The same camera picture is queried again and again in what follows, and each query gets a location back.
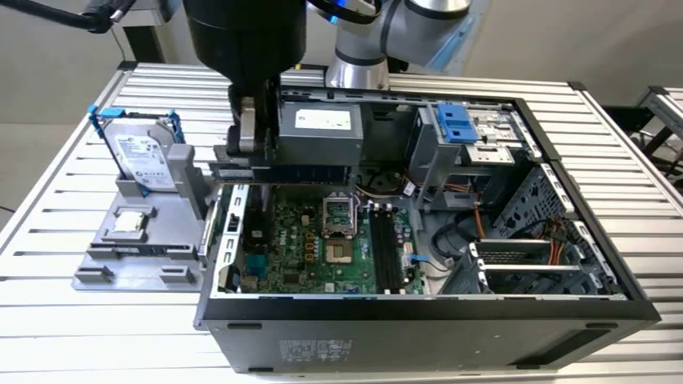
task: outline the power supply label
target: power supply label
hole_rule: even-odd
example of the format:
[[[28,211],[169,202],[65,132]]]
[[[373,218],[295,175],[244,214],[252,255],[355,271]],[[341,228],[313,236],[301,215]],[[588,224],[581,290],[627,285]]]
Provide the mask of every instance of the power supply label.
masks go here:
[[[351,130],[351,112],[347,110],[299,110],[295,127],[309,130]]]

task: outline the floor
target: floor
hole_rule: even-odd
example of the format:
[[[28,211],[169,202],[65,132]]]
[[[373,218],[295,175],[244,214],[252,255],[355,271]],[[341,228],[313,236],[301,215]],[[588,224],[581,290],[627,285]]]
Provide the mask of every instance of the floor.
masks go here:
[[[75,127],[0,123],[0,206],[17,209]],[[11,217],[0,210],[0,228]]]

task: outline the slotted metal table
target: slotted metal table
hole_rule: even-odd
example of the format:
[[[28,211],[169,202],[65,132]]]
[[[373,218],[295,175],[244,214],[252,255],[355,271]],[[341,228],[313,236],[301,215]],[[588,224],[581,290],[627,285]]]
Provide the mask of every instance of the slotted metal table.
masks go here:
[[[321,85],[323,73],[293,70],[283,80]],[[232,121],[227,85],[200,66],[123,66],[96,103],[176,109],[207,170]],[[236,375],[192,327],[199,294],[71,288],[115,198],[115,163],[84,119],[0,233],[0,382],[683,382],[683,201],[588,92],[564,82],[409,74],[391,87],[527,101],[663,321],[557,372]]]

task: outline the blue drive bay latch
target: blue drive bay latch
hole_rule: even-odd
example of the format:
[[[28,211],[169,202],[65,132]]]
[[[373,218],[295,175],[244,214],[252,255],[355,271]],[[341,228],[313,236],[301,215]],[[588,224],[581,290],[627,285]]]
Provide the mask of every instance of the blue drive bay latch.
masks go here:
[[[464,106],[436,104],[436,121],[444,131],[445,142],[469,144],[477,142],[477,130],[472,126],[469,113]]]

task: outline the ram slot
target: ram slot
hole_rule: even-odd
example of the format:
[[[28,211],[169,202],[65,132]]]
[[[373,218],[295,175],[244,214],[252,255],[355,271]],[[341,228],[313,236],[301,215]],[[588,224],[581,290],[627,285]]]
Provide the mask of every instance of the ram slot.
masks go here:
[[[396,294],[401,289],[401,269],[396,251],[392,213],[384,210],[372,211],[369,216],[376,291],[383,294],[388,290],[392,294]]]

